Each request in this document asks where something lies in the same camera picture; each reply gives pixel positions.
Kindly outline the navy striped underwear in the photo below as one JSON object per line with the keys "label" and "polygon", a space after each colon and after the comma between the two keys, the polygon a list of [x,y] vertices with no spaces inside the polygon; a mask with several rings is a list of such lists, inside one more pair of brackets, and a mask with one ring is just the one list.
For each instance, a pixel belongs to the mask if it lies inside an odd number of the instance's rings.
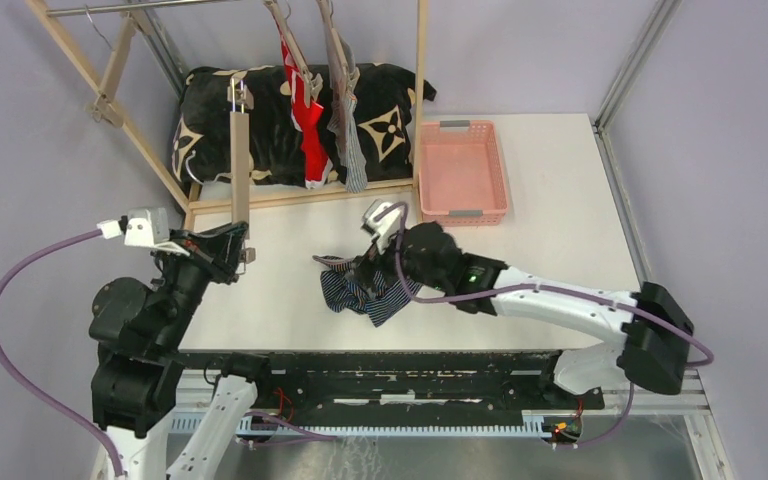
{"label": "navy striped underwear", "polygon": [[366,315],[374,327],[380,327],[402,311],[422,286],[407,280],[410,294],[398,282],[390,285],[380,273],[373,275],[372,286],[362,287],[353,278],[355,260],[333,255],[314,255],[312,259],[324,270],[320,273],[320,287],[326,306],[333,312],[350,310]]}

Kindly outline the red underwear with white lettering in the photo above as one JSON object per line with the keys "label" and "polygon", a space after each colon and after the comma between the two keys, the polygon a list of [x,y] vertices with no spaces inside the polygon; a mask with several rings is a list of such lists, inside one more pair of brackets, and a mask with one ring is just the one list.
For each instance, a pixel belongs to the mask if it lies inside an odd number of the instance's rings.
{"label": "red underwear with white lettering", "polygon": [[318,122],[324,108],[317,101],[305,103],[307,95],[304,91],[304,78],[284,36],[281,36],[281,51],[284,71],[290,86],[291,118],[302,133],[301,150],[305,157],[304,184],[307,189],[318,189],[326,183],[332,167],[321,144],[318,130]]}

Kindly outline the beige hanger with red underwear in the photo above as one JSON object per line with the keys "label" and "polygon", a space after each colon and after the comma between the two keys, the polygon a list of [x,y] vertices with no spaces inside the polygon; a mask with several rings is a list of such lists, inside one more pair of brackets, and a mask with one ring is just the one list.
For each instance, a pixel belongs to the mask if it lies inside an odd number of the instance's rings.
{"label": "beige hanger with red underwear", "polygon": [[291,8],[287,7],[287,12],[284,12],[277,1],[263,0],[262,3],[270,12],[279,32],[281,45],[286,49],[282,57],[284,67],[289,71],[288,82],[291,95],[293,97],[300,95],[304,105],[310,107],[318,100],[323,88],[323,80],[319,74],[311,71],[288,24]]}

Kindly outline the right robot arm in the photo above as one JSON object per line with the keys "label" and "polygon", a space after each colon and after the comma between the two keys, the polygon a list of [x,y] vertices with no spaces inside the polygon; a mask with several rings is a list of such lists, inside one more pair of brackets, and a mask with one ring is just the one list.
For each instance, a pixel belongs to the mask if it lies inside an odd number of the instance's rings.
{"label": "right robot arm", "polygon": [[635,291],[610,291],[547,280],[462,250],[435,222],[400,230],[394,221],[367,220],[362,229],[371,242],[355,258],[350,279],[374,299],[448,304],[596,339],[550,361],[537,382],[547,405],[563,407],[589,390],[623,383],[661,395],[681,392],[695,327],[665,286],[644,282]]}

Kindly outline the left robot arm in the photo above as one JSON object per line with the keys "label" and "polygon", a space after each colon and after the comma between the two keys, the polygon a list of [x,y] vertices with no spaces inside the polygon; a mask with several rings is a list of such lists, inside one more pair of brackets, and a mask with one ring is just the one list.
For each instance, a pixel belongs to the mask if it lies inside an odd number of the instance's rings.
{"label": "left robot arm", "polygon": [[98,344],[92,377],[94,424],[104,434],[114,479],[137,479],[115,434],[124,431],[147,441],[152,428],[172,411],[174,389],[184,370],[179,346],[212,283],[238,278],[249,225],[228,223],[203,232],[155,226],[145,218],[105,221],[106,239],[121,237],[129,247],[150,252],[157,278],[133,277],[103,285],[92,302],[89,336]]}

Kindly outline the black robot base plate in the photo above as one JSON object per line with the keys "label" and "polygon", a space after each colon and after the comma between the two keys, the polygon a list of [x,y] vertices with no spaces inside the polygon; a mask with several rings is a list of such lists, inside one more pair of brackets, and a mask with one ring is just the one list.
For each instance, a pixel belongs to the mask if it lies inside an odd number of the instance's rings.
{"label": "black robot base plate", "polygon": [[525,411],[604,409],[600,388],[570,394],[556,351],[272,352],[254,407],[300,427],[519,426]]}

